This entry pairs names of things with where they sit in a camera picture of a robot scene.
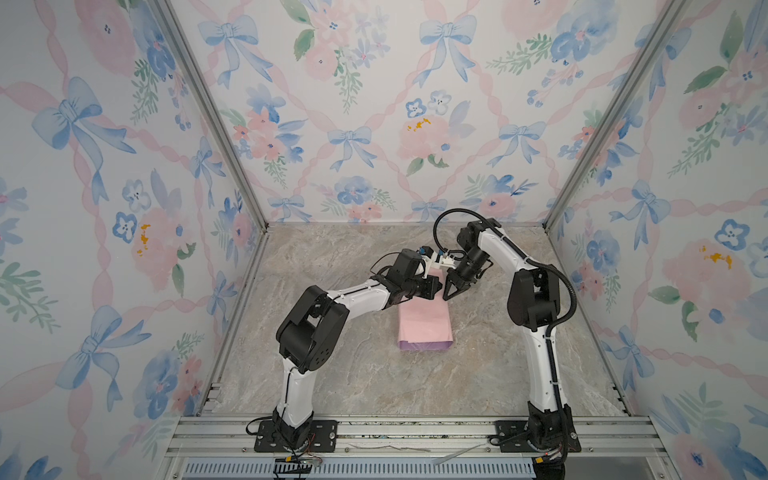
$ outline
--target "pink towel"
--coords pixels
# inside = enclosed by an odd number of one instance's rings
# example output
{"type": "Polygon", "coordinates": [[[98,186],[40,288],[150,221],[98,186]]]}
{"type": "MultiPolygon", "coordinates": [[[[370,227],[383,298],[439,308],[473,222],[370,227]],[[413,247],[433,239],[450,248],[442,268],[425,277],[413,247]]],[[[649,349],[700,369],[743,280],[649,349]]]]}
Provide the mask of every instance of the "pink towel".
{"type": "MultiPolygon", "coordinates": [[[[445,285],[442,270],[432,269],[429,273],[445,285]]],[[[442,290],[435,294],[434,300],[413,297],[398,308],[401,350],[446,350],[453,344],[448,302],[442,299],[442,290]]]]}

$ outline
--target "wallpaper panel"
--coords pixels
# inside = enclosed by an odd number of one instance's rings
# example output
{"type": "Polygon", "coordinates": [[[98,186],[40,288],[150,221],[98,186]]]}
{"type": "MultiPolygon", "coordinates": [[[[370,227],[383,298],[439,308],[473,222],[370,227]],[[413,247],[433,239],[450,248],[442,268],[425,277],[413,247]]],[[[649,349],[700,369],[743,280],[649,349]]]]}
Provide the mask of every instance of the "wallpaper panel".
{"type": "Polygon", "coordinates": [[[767,15],[694,0],[551,230],[686,480],[768,478],[767,15]]]}
{"type": "Polygon", "coordinates": [[[152,478],[256,241],[140,0],[0,17],[0,478],[152,478]]]}
{"type": "Polygon", "coordinates": [[[172,4],[269,220],[531,222],[663,2],[172,4]]]}

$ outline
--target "black mounting plate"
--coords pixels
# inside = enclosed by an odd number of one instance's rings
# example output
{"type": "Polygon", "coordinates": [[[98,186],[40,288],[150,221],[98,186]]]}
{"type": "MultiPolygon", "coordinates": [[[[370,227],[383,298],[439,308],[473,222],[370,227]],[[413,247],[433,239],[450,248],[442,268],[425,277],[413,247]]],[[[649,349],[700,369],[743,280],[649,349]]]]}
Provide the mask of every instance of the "black mounting plate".
{"type": "MultiPolygon", "coordinates": [[[[310,423],[310,436],[312,444],[308,446],[310,452],[332,453],[336,450],[336,429],[339,423],[336,420],[313,420],[310,423]]],[[[256,433],[256,444],[253,450],[259,453],[290,453],[283,441],[283,437],[277,432],[272,420],[262,420],[259,423],[259,431],[256,433]]]]}
{"type": "MultiPolygon", "coordinates": [[[[527,420],[496,420],[496,435],[498,435],[501,441],[504,441],[504,438],[523,433],[525,431],[525,424],[527,423],[527,420]]],[[[517,441],[502,443],[499,448],[502,453],[537,452],[537,450],[528,444],[528,440],[525,437],[521,437],[517,441]]],[[[581,443],[578,441],[578,436],[575,439],[571,436],[568,439],[568,452],[580,451],[581,443]]]]}

